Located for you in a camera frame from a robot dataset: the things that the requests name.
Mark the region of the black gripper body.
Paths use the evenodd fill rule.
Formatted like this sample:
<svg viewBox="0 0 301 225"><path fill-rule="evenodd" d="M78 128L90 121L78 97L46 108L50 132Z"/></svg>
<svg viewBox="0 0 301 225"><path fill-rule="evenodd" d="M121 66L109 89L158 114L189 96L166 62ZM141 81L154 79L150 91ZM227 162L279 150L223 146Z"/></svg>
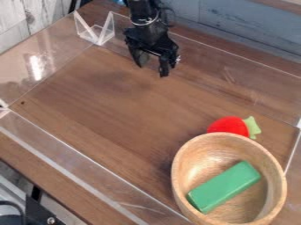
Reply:
<svg viewBox="0 0 301 225"><path fill-rule="evenodd" d="M145 46L150 54L161 57L174 55L180 62L180 46L169 36L169 26L160 20L148 21L145 18L132 21L133 27L125 29L128 46Z"/></svg>

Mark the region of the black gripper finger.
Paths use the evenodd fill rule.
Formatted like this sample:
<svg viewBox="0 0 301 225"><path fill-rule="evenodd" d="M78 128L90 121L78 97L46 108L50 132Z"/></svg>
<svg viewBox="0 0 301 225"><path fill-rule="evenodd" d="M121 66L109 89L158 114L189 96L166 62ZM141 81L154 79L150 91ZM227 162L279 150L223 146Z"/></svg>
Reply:
<svg viewBox="0 0 301 225"><path fill-rule="evenodd" d="M176 68L177 57L174 55L162 55L160 57L160 73L161 77L165 77L170 74L170 69Z"/></svg>
<svg viewBox="0 0 301 225"><path fill-rule="evenodd" d="M129 45L129 50L136 64L142 68L150 60L150 53L146 51L146 47Z"/></svg>

